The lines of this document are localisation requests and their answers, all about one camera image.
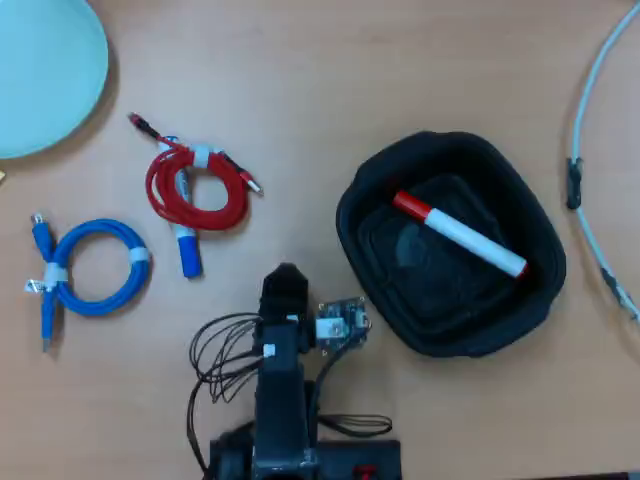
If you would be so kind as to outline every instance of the black tray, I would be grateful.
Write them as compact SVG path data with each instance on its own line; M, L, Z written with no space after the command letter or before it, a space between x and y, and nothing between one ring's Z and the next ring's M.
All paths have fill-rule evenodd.
M391 206L398 190L523 256L515 280ZM365 162L336 224L363 288L396 334L438 357L482 356L547 316L566 260L547 216L520 176L485 140L422 132Z

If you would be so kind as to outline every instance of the coiled red cable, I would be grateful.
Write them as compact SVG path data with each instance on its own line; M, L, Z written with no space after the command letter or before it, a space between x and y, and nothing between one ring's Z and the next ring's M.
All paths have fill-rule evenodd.
M184 168L193 167L195 152L160 136L139 115L131 114L129 119L140 131L171 147L153 160L145 179L149 202L158 215L172 223L198 230L227 230L242 221L249 206L247 188L262 193L249 172L224 152L210 152L207 171L222 180L227 189L227 203L220 210L194 207L180 195L176 187L176 175Z

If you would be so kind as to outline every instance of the light blue plate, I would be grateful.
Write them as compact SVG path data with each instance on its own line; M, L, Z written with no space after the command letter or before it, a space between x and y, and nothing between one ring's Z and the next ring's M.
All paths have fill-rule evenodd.
M85 0L0 0L0 158L47 148L98 102L107 37Z

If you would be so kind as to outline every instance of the wooden table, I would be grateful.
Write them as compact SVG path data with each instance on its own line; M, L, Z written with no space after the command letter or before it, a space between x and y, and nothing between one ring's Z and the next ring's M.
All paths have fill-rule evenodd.
M392 416L408 479L504 479L640 467L640 334L603 287L564 208L567 125L598 46L631 2L602 0L95 0L112 42L104 99L70 139L5 162L0 188L0 478L200 478L184 433L195 377L187 346L207 319L257 308L262 278L297 263L316 299L362 294L334 227L358 165L421 129L493 142L538 196L568 275L548 321L481 360L432 360L377 314L366 348L325 389L327 410ZM585 208L619 277L640 295L640 25L613 52L585 124ZM204 235L206 278L187 282L175 240L143 189L154 147L126 114L223 145L263 184L251 219ZM220 205L215 181L197 187ZM88 320L67 312L40 353L41 274L29 214L60 233L107 216L155 261L140 301ZM77 290L125 278L115 240L86 245ZM212 407L201 442L251 416L253 393Z

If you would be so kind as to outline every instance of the red marker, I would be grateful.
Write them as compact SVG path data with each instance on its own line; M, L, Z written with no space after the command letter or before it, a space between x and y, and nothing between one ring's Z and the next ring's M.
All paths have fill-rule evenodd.
M393 205L514 278L522 277L528 270L527 261L521 256L407 192L398 192Z

